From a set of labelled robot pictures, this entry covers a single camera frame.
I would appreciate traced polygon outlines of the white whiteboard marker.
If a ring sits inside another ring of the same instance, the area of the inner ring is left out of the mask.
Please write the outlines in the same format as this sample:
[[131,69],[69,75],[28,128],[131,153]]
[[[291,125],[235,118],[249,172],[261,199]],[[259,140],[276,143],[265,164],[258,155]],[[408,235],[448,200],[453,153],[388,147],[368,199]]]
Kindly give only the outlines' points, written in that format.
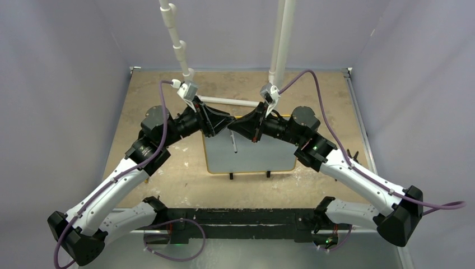
[[234,153],[237,153],[238,148],[237,148],[237,144],[236,144],[235,135],[234,135],[233,132],[231,132],[230,137],[231,137],[231,142],[232,142],[232,146],[233,146],[233,151],[234,151]]

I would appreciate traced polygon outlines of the yellow framed whiteboard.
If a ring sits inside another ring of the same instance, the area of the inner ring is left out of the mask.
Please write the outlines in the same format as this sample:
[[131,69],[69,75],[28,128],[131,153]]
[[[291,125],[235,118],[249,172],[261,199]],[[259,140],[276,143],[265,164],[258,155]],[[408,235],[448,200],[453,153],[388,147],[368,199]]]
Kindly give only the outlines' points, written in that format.
[[[230,134],[234,133],[237,153]],[[202,137],[207,171],[211,174],[265,173],[294,170],[296,146],[263,135],[257,143],[230,129],[214,137]]]

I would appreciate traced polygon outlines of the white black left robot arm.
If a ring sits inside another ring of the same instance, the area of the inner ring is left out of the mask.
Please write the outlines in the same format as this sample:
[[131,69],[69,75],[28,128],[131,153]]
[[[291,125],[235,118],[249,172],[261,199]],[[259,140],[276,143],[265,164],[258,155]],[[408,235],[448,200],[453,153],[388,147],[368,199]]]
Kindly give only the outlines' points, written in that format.
[[157,197],[147,197],[136,207],[112,215],[116,205],[138,185],[150,178],[170,157],[168,147],[195,132],[206,137],[219,134],[234,117],[208,107],[195,98],[173,117],[162,105],[149,108],[138,138],[115,170],[85,199],[67,212],[55,211],[48,225],[56,240],[53,263],[59,268],[61,249],[72,262],[84,266],[118,237],[137,228],[161,229],[168,223],[167,207]]

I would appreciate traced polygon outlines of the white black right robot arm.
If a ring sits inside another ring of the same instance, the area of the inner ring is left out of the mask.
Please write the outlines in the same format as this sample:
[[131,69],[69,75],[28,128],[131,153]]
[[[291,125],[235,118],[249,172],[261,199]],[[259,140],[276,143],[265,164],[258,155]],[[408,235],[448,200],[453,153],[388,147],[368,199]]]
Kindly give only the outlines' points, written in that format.
[[318,132],[320,120],[308,106],[298,106],[285,118],[275,110],[268,113],[265,104],[259,103],[242,119],[250,122],[252,142],[266,135],[294,144],[294,154],[304,166],[332,177],[369,202],[367,206],[350,205],[332,198],[316,210],[314,220],[318,226],[364,226],[376,230],[393,245],[408,244],[423,217],[423,192],[418,187],[394,184],[352,161],[345,150]]

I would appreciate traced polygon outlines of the black pliers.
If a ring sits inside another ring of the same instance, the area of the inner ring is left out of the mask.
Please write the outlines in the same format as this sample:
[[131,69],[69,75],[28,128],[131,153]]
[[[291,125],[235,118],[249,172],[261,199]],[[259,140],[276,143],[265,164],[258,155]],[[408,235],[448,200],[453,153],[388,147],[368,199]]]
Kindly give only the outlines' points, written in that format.
[[349,157],[352,161],[354,161],[354,162],[356,162],[356,163],[358,163],[358,164],[360,163],[359,160],[358,160],[359,151],[356,151],[354,154],[352,154],[352,153],[350,152],[350,150],[347,149],[347,150],[346,150],[346,153],[347,153],[348,157]]

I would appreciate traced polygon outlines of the aluminium table edge rail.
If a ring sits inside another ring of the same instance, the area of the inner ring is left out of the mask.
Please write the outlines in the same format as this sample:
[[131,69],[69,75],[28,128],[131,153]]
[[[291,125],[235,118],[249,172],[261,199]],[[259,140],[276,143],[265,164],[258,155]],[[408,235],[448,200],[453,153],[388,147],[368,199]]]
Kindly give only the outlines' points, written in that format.
[[[378,174],[377,168],[375,166],[375,161],[374,161],[374,156],[372,154],[371,146],[369,143],[369,139],[367,136],[367,131],[364,125],[364,121],[361,116],[360,108],[356,99],[356,94],[353,88],[352,80],[351,80],[351,68],[342,68],[341,72],[343,74],[343,77],[346,81],[348,91],[350,93],[351,99],[352,99],[352,104],[353,108],[355,111],[355,116],[358,121],[358,126],[360,128],[360,133],[361,133],[361,138],[363,140],[364,144],[364,150],[365,150],[365,155],[366,155],[366,160],[367,164],[369,166],[369,170],[372,171],[375,174]],[[399,260],[401,262],[402,268],[412,268],[414,269],[414,263],[412,261],[412,257],[410,255],[410,252],[406,248],[402,247],[397,247],[397,253]]]

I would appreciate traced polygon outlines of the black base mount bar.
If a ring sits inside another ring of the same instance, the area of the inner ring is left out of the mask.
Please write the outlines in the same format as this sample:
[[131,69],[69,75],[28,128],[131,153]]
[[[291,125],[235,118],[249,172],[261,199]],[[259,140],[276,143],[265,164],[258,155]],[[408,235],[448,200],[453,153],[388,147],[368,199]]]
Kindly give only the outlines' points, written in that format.
[[166,230],[173,244],[190,239],[269,239],[314,243],[333,248],[342,239],[340,225],[319,205],[313,208],[168,208],[157,197],[143,200],[153,208],[154,229]]

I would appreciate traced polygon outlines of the white PVC pipe frame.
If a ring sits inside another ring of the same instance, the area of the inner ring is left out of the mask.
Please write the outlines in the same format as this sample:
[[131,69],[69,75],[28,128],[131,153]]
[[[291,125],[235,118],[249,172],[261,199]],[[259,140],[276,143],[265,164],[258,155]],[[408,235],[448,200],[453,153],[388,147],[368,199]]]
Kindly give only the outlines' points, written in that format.
[[[249,41],[238,41],[225,29],[226,24],[219,22],[219,16],[213,15],[212,21],[205,24],[203,41],[199,49],[192,49],[192,60],[205,59],[211,64],[223,68],[250,67],[250,59],[259,49],[270,50],[270,64],[266,67],[267,83],[282,87],[286,61],[290,47],[290,37],[294,23],[296,1],[278,1],[277,14],[274,16],[275,27],[271,29],[273,37],[265,36],[263,40],[251,37]],[[159,1],[159,10],[171,39],[171,47],[178,61],[178,69],[185,80],[195,80],[197,67],[188,62],[188,45],[176,29],[176,5],[169,1]]]

